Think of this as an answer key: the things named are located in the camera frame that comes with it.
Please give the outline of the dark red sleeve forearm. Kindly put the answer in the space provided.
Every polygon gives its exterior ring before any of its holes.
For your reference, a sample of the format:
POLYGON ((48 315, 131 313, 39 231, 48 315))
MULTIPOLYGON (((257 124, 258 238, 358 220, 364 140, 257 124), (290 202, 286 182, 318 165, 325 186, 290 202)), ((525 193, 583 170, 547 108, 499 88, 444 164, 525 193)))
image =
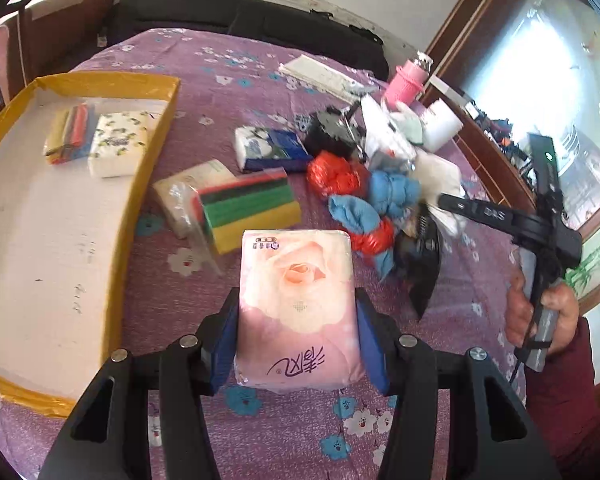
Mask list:
POLYGON ((562 478, 592 479, 600 474, 600 407, 588 320, 578 319, 573 340, 547 358, 541 373, 524 374, 527 411, 562 478))

